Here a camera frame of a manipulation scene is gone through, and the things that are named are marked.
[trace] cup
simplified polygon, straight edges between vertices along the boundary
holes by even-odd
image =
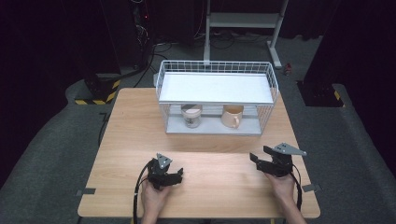
[[[221,122],[229,128],[237,129],[241,123],[243,112],[242,105],[224,105]]]
[[[189,128],[196,128],[201,123],[202,106],[201,105],[182,105],[181,114],[184,123]]]

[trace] metal stand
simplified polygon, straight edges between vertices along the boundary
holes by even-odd
[[[282,25],[285,11],[289,0],[284,0],[279,13],[211,13],[210,0],[207,0],[206,10],[206,35],[204,62],[209,64],[210,61],[210,27],[247,27],[247,28],[272,28],[274,30],[273,39],[267,41],[274,67],[281,68],[282,64],[277,56],[275,44],[279,30]]]

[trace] white wire basket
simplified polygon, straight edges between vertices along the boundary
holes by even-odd
[[[163,61],[156,92],[166,133],[262,135],[279,90],[271,63]],[[201,105],[201,123],[185,125],[183,105]],[[238,128],[222,124],[224,105],[243,105]]]

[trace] hand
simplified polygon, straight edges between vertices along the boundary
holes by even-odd
[[[294,192],[294,179],[291,175],[285,175],[282,177],[276,177],[264,173],[265,176],[270,180],[271,186],[273,187],[274,194],[282,207],[283,214],[289,224],[305,224],[306,221],[298,210],[297,205],[293,199]]]
[[[278,200],[287,202],[294,201],[293,193],[295,182],[291,175],[276,177],[267,173],[264,174],[270,180],[271,186],[274,190],[274,194]]]
[[[143,179],[142,204],[144,215],[142,218],[142,224],[154,224],[157,221],[158,215],[165,206],[166,198],[172,187],[168,186],[161,189],[155,189],[154,186],[149,183],[146,176],[144,176]]]

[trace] gray floor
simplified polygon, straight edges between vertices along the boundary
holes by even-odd
[[[248,36],[232,45],[231,41],[213,41],[211,60],[270,62],[265,39]],[[304,161],[311,181],[323,188],[317,192],[321,215],[308,222],[396,223],[395,178],[364,130],[347,90],[334,85],[346,105],[336,108],[307,107],[298,91],[296,81],[304,79],[319,43],[320,39],[299,37],[279,38],[276,43],[281,62],[292,66],[290,76],[276,70],[279,88],[300,149],[308,152]],[[171,60],[202,60],[202,45],[197,40],[195,47],[160,45],[156,51]],[[155,56],[153,69],[159,69],[162,59]],[[137,87],[153,87],[154,72],[148,70]],[[133,87],[139,78],[123,79],[120,88]],[[88,180],[103,113],[109,115],[114,104],[75,105],[82,85],[81,80],[67,90],[69,105],[36,135],[2,187],[0,223],[78,222],[80,197],[76,193]],[[130,223],[130,219],[84,217],[80,223]]]

